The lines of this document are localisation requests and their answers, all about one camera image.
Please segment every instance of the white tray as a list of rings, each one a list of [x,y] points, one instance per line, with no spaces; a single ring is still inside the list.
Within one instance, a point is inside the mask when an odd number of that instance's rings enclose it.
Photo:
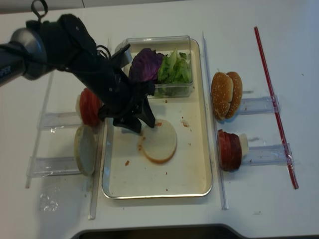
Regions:
[[[138,151],[139,135],[114,127],[112,121],[108,121],[102,155],[102,188],[106,197],[199,197],[210,191],[210,158],[215,157],[207,135],[208,130],[211,134],[211,125],[209,128],[207,125],[211,120],[206,119],[211,115],[211,109],[206,107],[210,96],[203,90],[199,46],[195,40],[191,40],[191,57],[193,89],[190,96],[149,99],[155,117],[168,120],[177,133],[177,150],[168,163],[158,165],[147,160]],[[185,127],[182,120],[187,121],[189,127]]]

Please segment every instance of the purple cabbage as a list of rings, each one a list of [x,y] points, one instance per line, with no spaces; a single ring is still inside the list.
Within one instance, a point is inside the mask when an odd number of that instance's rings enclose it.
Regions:
[[[158,78],[158,70],[164,55],[144,48],[134,57],[129,72],[130,83],[140,83]]]

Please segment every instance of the robotic arm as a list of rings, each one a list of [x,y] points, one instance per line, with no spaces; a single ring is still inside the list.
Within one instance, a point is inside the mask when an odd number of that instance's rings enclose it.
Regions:
[[[26,28],[16,30],[8,44],[0,45],[0,86],[19,76],[36,80],[55,69],[70,72],[103,102],[98,113],[100,120],[113,118],[114,126],[136,133],[141,132],[139,119],[154,127],[155,117],[147,99],[147,95],[154,95],[153,82],[132,85],[121,70],[132,60],[130,45],[111,56],[106,47],[95,44],[74,15],[41,23],[48,7],[44,0],[39,0],[45,10],[40,15],[34,7],[36,1],[31,9],[38,21],[27,21]]]

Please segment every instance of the red straw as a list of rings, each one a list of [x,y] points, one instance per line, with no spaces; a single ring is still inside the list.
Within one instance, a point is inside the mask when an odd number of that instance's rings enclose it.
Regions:
[[[265,58],[265,55],[264,55],[264,50],[263,50],[263,47],[261,45],[259,31],[258,31],[258,28],[256,26],[254,27],[254,30],[255,30],[255,35],[256,35],[256,39],[257,39],[257,43],[258,43],[258,48],[259,48],[261,60],[263,62],[263,66],[264,66],[264,71],[265,71],[265,75],[266,75],[266,79],[267,79],[267,84],[268,84],[270,96],[272,96],[272,98],[274,99],[275,92],[274,92],[274,89],[273,89],[273,85],[271,84],[270,75],[269,75],[268,67],[267,67],[267,63],[266,63],[266,58]],[[279,109],[279,106],[277,105],[277,101],[276,100],[273,100],[273,104],[274,104],[274,108],[275,109]],[[298,186],[297,179],[296,179],[296,176],[295,176],[295,171],[294,171],[294,167],[293,167],[293,163],[292,163],[292,156],[289,155],[288,144],[287,144],[287,140],[286,140],[286,137],[285,137],[283,124],[281,123],[280,114],[279,114],[279,112],[275,112],[275,115],[276,115],[276,120],[277,120],[277,124],[278,124],[278,129],[279,129],[281,141],[282,141],[284,149],[285,149],[285,155],[286,155],[286,160],[287,160],[287,168],[288,168],[288,171],[289,171],[290,179],[291,179],[291,182],[293,183],[294,189],[298,189],[299,186]]]

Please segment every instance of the white table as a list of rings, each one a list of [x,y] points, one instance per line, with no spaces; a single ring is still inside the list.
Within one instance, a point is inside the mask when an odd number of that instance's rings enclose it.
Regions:
[[[201,47],[204,31],[211,74],[217,67],[242,72],[244,85],[250,82],[262,95],[267,88],[253,31],[258,26],[300,189],[292,189],[285,166],[242,167],[227,178],[230,209],[222,211],[214,167],[206,197],[113,201],[100,190],[96,219],[89,221],[88,179],[46,177],[24,188],[49,76],[18,78],[0,88],[1,237],[68,239],[86,230],[199,224],[225,224],[246,237],[318,235],[318,9],[315,0],[194,0],[50,11],[51,21],[63,13],[78,16],[97,43],[107,45],[109,38],[113,50],[128,37],[172,35],[190,35]],[[0,42],[29,19],[35,16],[0,15]],[[76,82],[67,73],[54,77]],[[52,182],[60,188],[58,209],[41,212],[40,194]]]

